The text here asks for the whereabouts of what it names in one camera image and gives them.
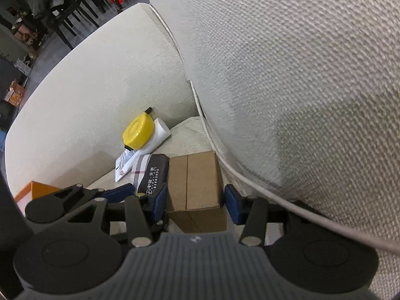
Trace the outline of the brown cardboard box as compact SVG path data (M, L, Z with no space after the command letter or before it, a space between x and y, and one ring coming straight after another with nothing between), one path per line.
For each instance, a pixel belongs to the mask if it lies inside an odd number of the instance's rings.
M167 187L167 215L184 233L227 229L223 181L214 152L171 158Z

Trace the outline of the yellow tape measure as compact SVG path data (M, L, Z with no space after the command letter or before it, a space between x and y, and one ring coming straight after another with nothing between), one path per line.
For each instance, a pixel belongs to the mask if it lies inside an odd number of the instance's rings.
M127 150L139 150L151 138L155 124L151 116L153 109L148 107L130 122L122 134L122 140Z

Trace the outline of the white tube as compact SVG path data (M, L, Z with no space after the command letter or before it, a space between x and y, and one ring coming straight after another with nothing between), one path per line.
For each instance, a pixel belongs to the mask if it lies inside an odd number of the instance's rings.
M154 120L154 132L149 141L139 150L127 150L125 148L124 152L116 159L114 169L115 181L118 182L131 171L133 162L137 160L139 156L151 154L170 135L171 132L168 126L160 118L156 118Z

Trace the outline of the orange storage box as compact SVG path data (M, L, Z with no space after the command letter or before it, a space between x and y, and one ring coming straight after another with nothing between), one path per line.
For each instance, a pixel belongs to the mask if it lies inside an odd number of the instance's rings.
M39 183L37 181L31 181L25 185L25 187L18 192L13 198L22 215L25 215L25 208L32 200L44 197L48 194L57 192L60 188Z

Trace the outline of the black dining chair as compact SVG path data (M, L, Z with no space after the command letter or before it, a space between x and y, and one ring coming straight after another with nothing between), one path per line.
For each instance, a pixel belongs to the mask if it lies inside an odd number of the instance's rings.
M99 7L99 0L91 1ZM69 20L69 16L72 16L76 21L80 22L80 18L76 15L76 13L78 13L92 23L95 28L98 29L100 27L94 20L94 18L98 19L98 14L86 0L63 0L62 4L52 6L50 12L51 15L53 15L50 25L51 31L55 32L70 50L73 50L73 46L60 28L64 27L72 36L77 36L76 32L73 30L73 23Z

